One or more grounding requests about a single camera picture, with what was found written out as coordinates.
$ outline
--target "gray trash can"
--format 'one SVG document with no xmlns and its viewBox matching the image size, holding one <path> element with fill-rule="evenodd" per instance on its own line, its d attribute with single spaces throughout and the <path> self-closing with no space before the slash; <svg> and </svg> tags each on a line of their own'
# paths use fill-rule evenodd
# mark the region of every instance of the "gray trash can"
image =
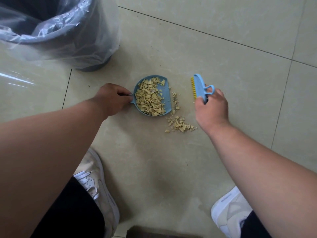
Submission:
<svg viewBox="0 0 317 238">
<path fill-rule="evenodd" d="M 20 59 L 103 67 L 120 42 L 114 0 L 0 0 L 0 40 Z"/>
</svg>

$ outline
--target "yellow bristles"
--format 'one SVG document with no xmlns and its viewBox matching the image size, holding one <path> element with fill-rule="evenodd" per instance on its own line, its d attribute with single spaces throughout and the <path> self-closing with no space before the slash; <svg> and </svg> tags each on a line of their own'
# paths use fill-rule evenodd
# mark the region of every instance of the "yellow bristles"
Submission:
<svg viewBox="0 0 317 238">
<path fill-rule="evenodd" d="M 194 99 L 196 99 L 196 98 L 197 98 L 197 95 L 196 95 L 196 88 L 195 88 L 194 77 L 191 77 L 191 83 L 192 83 L 192 89 L 193 89 Z"/>
</svg>

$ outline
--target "black pants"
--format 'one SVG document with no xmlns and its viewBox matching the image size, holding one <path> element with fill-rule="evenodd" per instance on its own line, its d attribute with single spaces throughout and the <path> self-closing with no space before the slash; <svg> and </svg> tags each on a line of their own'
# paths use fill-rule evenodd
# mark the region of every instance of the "black pants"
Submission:
<svg viewBox="0 0 317 238">
<path fill-rule="evenodd" d="M 46 212 L 31 238 L 103 238 L 104 234 L 105 221 L 100 209 L 88 192 L 72 177 Z M 251 237 L 271 238 L 253 211 L 241 230 L 241 238 Z"/>
</svg>

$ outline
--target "shoelace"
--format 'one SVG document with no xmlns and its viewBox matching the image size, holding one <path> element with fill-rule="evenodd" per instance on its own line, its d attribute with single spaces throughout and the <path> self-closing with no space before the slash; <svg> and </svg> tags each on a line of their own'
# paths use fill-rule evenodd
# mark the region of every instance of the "shoelace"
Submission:
<svg viewBox="0 0 317 238">
<path fill-rule="evenodd" d="M 99 194 L 98 194 L 98 190 L 97 190 L 97 187 L 95 186 L 92 186 L 92 182 L 89 182 L 90 179 L 87 178 L 87 176 L 89 176 L 91 174 L 91 172 L 87 172 L 85 173 L 85 171 L 82 171 L 82 172 L 79 172 L 77 174 L 74 175 L 74 177 L 77 179 L 77 181 L 86 189 L 86 191 L 89 193 L 89 190 L 94 188 L 95 189 L 95 193 L 94 194 L 90 194 L 91 197 L 95 200 L 99 197 Z"/>
</svg>

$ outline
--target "hand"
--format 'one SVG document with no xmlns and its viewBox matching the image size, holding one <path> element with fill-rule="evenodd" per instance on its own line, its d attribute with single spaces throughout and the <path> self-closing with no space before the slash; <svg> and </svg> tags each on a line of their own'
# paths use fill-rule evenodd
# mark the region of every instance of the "hand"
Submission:
<svg viewBox="0 0 317 238">
<path fill-rule="evenodd" d="M 213 95 L 208 95 L 208 102 L 204 104 L 202 97 L 195 100 L 196 120 L 208 135 L 222 126 L 230 125 L 228 118 L 228 102 L 224 93 L 216 88 Z"/>
<path fill-rule="evenodd" d="M 106 83 L 99 89 L 92 100 L 96 101 L 100 106 L 106 119 L 108 116 L 117 114 L 126 104 L 133 100 L 132 96 L 120 96 L 129 94 L 131 92 L 122 86 Z"/>
</svg>

